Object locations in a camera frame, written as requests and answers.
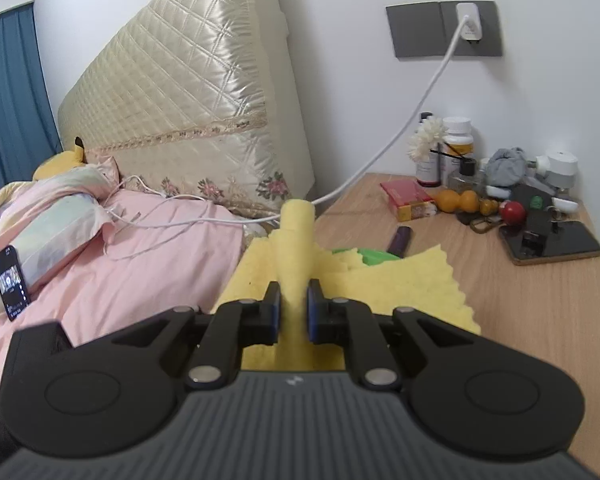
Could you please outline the green plastic container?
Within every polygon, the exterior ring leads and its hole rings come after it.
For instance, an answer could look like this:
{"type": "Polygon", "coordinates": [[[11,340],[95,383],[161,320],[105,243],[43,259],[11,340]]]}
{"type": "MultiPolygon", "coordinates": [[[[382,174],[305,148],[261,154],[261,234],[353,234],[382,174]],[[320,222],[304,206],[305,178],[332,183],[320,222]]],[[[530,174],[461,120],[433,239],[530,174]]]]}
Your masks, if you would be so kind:
{"type": "Polygon", "coordinates": [[[349,266],[378,266],[378,264],[400,260],[400,257],[390,254],[390,252],[382,252],[381,250],[368,248],[351,248],[351,249],[333,249],[333,255],[340,255],[340,258],[349,266]]]}

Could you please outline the purple black lighter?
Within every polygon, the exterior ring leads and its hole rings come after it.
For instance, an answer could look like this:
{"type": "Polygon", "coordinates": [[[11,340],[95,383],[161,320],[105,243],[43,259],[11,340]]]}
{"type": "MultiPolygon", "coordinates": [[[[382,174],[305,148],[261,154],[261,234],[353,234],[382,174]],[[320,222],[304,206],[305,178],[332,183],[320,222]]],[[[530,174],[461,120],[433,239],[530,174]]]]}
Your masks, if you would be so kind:
{"type": "Polygon", "coordinates": [[[411,244],[413,230],[409,226],[399,226],[387,248],[387,252],[396,258],[404,258],[411,244]]]}

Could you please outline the glass reed diffuser bottle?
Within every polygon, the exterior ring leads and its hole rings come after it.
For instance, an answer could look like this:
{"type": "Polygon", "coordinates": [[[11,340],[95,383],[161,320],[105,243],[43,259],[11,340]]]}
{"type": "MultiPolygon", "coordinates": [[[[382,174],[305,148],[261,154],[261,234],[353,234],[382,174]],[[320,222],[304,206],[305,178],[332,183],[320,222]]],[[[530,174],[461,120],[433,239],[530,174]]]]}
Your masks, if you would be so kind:
{"type": "Polygon", "coordinates": [[[474,158],[463,158],[448,177],[448,188],[462,194],[466,191],[477,192],[481,185],[478,162],[474,158]]]}

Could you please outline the red round ball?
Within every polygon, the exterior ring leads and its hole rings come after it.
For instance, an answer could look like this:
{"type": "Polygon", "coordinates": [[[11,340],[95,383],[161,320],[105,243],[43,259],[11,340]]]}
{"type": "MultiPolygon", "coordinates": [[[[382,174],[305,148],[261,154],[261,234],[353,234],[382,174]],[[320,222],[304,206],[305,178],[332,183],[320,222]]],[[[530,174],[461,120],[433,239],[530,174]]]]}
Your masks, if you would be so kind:
{"type": "Polygon", "coordinates": [[[506,226],[522,226],[527,218],[526,208],[516,200],[500,203],[498,213],[506,226]]]}

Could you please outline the striped pastel pillow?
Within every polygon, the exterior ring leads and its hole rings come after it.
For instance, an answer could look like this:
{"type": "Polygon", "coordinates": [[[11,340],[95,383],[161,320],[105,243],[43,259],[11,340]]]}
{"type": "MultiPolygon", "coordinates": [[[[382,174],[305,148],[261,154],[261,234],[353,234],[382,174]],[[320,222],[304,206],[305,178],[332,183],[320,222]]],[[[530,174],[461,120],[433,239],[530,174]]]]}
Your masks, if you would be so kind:
{"type": "MultiPolygon", "coordinates": [[[[100,202],[118,183],[116,170],[86,165],[0,189],[0,251],[8,245],[15,248],[29,292],[36,292],[110,227],[100,202]]],[[[0,297],[0,314],[4,312],[0,297]]]]}

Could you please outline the white cap pill bottle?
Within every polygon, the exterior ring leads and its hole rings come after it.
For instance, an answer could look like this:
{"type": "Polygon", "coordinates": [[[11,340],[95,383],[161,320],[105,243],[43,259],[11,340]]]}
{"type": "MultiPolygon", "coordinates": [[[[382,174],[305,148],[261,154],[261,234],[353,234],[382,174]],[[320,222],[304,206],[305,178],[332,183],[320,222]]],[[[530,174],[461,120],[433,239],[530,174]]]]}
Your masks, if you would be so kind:
{"type": "Polygon", "coordinates": [[[450,174],[460,168],[460,155],[470,157],[474,154],[474,136],[469,118],[445,117],[443,125],[445,132],[442,136],[443,155],[440,162],[442,182],[446,183],[450,174]]]}

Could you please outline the cream quilted headboard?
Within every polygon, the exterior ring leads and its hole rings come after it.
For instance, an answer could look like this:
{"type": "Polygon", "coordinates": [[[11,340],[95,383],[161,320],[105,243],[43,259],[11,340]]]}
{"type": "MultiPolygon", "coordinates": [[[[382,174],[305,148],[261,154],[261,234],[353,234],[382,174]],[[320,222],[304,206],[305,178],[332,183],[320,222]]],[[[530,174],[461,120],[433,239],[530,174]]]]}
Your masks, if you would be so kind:
{"type": "Polygon", "coordinates": [[[151,0],[61,102],[61,140],[244,217],[314,187],[278,0],[151,0]]]}

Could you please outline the grey crumpled cloth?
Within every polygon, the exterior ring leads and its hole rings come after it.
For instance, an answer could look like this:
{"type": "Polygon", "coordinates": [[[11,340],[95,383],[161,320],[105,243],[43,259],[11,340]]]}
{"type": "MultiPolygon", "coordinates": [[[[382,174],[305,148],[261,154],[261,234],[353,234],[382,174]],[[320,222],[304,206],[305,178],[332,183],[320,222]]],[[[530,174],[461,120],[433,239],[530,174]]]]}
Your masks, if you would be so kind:
{"type": "Polygon", "coordinates": [[[519,183],[527,172],[527,157],[521,148],[500,148],[486,162],[486,184],[510,188],[519,183]]]}

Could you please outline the black phone on bed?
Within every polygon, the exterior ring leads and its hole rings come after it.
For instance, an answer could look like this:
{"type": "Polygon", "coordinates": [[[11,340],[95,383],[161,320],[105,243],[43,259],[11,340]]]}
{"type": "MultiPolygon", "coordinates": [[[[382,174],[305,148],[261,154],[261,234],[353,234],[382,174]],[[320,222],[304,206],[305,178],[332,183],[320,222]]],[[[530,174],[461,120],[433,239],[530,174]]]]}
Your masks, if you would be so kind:
{"type": "Polygon", "coordinates": [[[27,309],[31,299],[15,247],[0,251],[0,296],[10,322],[27,309]]]}

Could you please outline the black car key case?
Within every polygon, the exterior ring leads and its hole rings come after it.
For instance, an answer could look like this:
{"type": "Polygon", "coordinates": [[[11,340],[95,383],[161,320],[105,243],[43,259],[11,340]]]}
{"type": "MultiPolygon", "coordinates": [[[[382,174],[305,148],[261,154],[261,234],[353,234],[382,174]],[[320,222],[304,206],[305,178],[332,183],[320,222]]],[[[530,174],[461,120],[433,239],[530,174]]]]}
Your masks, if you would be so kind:
{"type": "Polygon", "coordinates": [[[509,199],[521,203],[526,211],[545,210],[553,205],[553,196],[535,186],[519,183],[510,190],[509,199]]]}

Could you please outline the yellow plush toy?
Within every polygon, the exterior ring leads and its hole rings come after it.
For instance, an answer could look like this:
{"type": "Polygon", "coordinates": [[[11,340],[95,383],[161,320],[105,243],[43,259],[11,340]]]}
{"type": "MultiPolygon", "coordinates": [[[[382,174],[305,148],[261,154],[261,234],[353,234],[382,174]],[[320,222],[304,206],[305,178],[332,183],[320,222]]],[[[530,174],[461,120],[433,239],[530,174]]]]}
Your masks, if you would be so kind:
{"type": "Polygon", "coordinates": [[[85,150],[82,139],[74,138],[73,149],[63,151],[43,162],[36,168],[32,180],[39,181],[63,174],[71,169],[82,167],[86,164],[85,150]]]}

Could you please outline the black smartphone on table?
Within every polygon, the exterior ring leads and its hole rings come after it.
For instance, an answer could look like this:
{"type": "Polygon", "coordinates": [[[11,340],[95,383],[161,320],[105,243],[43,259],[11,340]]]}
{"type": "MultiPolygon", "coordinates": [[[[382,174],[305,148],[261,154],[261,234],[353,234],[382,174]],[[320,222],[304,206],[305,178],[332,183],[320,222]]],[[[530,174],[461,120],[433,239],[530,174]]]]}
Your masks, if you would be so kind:
{"type": "Polygon", "coordinates": [[[600,257],[600,242],[580,221],[552,222],[545,236],[501,226],[498,236],[516,266],[600,257]]]}

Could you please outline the white round device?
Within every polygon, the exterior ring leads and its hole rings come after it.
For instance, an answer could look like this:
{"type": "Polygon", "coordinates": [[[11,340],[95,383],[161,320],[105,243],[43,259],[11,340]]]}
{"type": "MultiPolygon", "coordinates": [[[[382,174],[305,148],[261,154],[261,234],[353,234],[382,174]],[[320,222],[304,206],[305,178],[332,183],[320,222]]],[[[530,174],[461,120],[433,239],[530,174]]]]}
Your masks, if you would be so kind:
{"type": "Polygon", "coordinates": [[[576,184],[578,159],[567,151],[549,151],[535,157],[536,176],[556,194],[568,193],[576,184]]]}

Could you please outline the white charger plug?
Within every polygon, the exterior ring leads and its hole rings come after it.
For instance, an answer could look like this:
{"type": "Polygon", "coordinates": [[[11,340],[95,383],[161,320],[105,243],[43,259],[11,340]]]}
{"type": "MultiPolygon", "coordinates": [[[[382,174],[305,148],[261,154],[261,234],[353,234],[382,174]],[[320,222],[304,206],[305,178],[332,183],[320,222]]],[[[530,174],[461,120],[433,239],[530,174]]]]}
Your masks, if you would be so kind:
{"type": "Polygon", "coordinates": [[[456,5],[456,15],[460,28],[460,38],[469,42],[480,41],[483,37],[480,11],[473,2],[460,2],[456,5]]]}

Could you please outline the grey wall socket panel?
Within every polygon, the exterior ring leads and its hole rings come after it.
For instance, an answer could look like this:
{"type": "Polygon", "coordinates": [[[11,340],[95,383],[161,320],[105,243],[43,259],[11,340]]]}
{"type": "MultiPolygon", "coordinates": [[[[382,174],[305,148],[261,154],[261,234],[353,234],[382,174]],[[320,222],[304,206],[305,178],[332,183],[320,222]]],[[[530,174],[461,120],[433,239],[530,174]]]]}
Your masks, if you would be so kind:
{"type": "Polygon", "coordinates": [[[403,3],[387,6],[386,13],[394,56],[434,58],[442,56],[452,39],[458,20],[463,16],[458,6],[476,7],[482,37],[479,40],[460,39],[455,54],[465,58],[501,58],[501,38],[498,6],[493,1],[438,1],[403,3]]]}

